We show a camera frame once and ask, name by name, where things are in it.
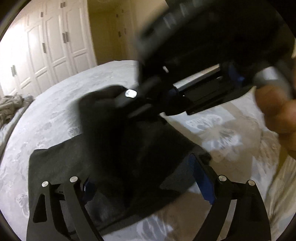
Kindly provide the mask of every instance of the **dark folded garment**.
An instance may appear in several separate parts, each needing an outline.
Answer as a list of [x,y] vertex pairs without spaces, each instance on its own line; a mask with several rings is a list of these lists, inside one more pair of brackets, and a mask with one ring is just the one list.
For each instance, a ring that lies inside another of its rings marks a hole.
[[[84,104],[88,108],[80,113],[84,115],[81,117],[84,134],[47,150],[35,150],[30,157],[30,213],[43,181],[58,184],[71,176],[81,180],[90,177],[97,191],[86,209],[104,235],[159,210],[194,183],[186,156],[196,145],[162,118],[122,122],[116,128],[105,126],[102,131],[102,126],[99,129],[97,126],[100,117],[89,113],[97,111],[98,106],[94,109],[85,99]],[[61,206],[67,228],[75,239],[75,229],[63,201]]]

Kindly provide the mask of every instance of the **floral pattern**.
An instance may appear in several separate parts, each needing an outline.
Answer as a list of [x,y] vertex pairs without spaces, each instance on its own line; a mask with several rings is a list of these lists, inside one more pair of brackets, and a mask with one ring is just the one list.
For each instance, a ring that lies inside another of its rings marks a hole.
[[[72,76],[51,87],[26,110],[16,125],[0,165],[0,209],[20,237],[26,240],[28,209],[28,161],[35,149],[54,146],[81,133],[75,101],[108,85],[131,88],[136,84],[136,62],[114,61]],[[244,97],[187,116],[163,116],[172,126],[208,150],[211,166],[232,181],[253,179],[265,200],[275,240],[295,213],[296,164],[286,160],[273,181],[280,145],[264,126],[252,92]],[[210,205],[198,186],[162,210],[123,230],[104,236],[106,241],[191,241],[201,227]],[[219,240],[225,238],[231,215]]]

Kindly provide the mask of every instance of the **mattress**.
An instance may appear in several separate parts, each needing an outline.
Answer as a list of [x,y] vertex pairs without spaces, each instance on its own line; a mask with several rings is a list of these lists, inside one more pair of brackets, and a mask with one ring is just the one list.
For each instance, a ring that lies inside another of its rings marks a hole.
[[[7,143],[0,165],[0,209],[21,240],[26,240],[29,218],[28,162],[31,153],[81,133],[73,105],[79,97],[108,85],[119,84],[131,88],[136,84],[136,76],[135,61],[113,61],[97,66],[51,87],[39,95],[23,114]],[[253,92],[192,116],[182,113],[163,117],[183,135],[211,153],[211,166],[217,174],[226,175],[236,182],[245,183],[252,179],[257,183],[275,240],[296,211],[293,191],[296,164],[288,157],[280,174],[272,181],[278,165],[280,145],[276,134],[264,126]],[[235,201],[231,204],[220,239],[227,234],[234,207]],[[163,209],[104,236],[104,239],[191,241],[209,209],[209,203],[203,200],[195,184]]]

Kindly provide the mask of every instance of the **blue gripper pad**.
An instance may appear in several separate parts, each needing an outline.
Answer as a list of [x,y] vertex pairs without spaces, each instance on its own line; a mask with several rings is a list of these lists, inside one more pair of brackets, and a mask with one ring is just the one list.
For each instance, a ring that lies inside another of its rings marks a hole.
[[208,177],[197,158],[194,154],[191,154],[188,159],[189,167],[193,171],[193,177],[202,193],[204,200],[214,204],[216,197],[214,192],[214,183]]

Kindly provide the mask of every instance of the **black cloth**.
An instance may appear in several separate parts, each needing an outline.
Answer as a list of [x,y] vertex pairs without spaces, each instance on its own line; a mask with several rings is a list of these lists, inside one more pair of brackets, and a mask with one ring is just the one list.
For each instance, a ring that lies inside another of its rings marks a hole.
[[[43,181],[58,184],[72,176],[89,177],[97,192],[86,209],[104,235],[159,210],[194,183],[185,157],[196,145],[159,116],[127,121],[113,102],[123,91],[124,87],[111,86],[84,96],[78,102],[83,134],[32,153],[30,214]],[[170,183],[166,184],[170,190],[160,188],[171,175],[176,176],[173,180],[185,175],[181,179],[187,181],[176,190]],[[65,203],[61,205],[67,228],[74,234]]]

